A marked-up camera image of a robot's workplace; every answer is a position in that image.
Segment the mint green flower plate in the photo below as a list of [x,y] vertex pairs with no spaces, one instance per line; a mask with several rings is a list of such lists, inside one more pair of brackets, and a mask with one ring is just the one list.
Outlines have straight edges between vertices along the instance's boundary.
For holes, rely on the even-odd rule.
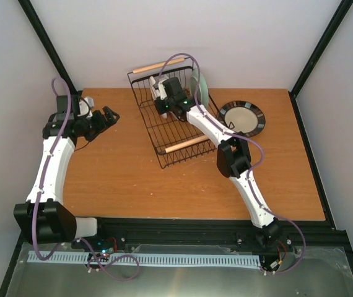
[[209,91],[207,83],[204,76],[199,74],[197,69],[192,71],[189,79],[189,90],[192,96],[194,96],[196,86],[199,87],[197,92],[197,99],[205,108],[207,108],[209,105]]

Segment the black wire dish rack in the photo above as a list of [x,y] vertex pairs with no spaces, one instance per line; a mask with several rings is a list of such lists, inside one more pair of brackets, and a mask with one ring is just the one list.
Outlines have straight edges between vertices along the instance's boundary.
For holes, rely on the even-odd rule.
[[166,118],[158,113],[150,90],[150,77],[157,79],[159,72],[158,67],[143,72],[131,71],[127,73],[127,76],[154,152],[160,167],[164,169],[170,165],[213,152],[216,146],[206,139],[173,152],[165,151],[169,147],[194,140],[204,134],[198,128],[179,120],[171,113],[168,113]]

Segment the black rimmed beige plate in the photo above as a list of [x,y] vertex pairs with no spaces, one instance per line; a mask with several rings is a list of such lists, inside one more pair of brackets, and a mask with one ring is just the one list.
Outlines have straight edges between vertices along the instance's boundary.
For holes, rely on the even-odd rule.
[[241,100],[222,106],[217,119],[234,132],[242,132],[245,137],[258,135],[266,125],[262,110],[251,102]]

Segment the green striped rim plate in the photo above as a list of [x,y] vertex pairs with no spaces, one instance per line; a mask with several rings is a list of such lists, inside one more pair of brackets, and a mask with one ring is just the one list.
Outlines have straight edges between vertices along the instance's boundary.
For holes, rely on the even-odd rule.
[[154,76],[149,77],[149,86],[150,86],[150,91],[152,94],[152,99],[154,101],[155,109],[161,115],[162,118],[166,119],[167,118],[167,107],[165,104],[165,99],[167,98],[167,93],[165,91],[165,88],[162,84],[165,80],[167,80],[168,77],[164,75],[161,79],[160,82],[156,82]]

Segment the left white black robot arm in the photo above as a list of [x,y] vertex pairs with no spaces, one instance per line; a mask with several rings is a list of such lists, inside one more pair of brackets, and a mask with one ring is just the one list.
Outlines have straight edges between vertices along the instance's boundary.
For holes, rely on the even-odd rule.
[[25,203],[14,207],[14,218],[30,243],[63,243],[85,237],[94,249],[106,245],[107,233],[93,217],[76,217],[63,205],[69,161],[78,138],[92,142],[115,125],[120,116],[109,107],[94,109],[90,97],[60,95],[57,111],[42,130],[43,153],[33,188]]

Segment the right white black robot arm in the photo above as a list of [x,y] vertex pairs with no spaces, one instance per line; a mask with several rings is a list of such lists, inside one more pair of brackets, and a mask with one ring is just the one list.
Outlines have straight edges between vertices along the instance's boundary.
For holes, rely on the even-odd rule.
[[248,208],[251,222],[258,229],[258,245],[266,248],[280,236],[278,219],[270,211],[253,174],[249,140],[241,133],[223,125],[208,110],[208,91],[202,92],[199,83],[187,93],[177,77],[162,75],[149,77],[149,86],[157,112],[166,117],[170,113],[199,129],[217,147],[217,168],[231,180]]

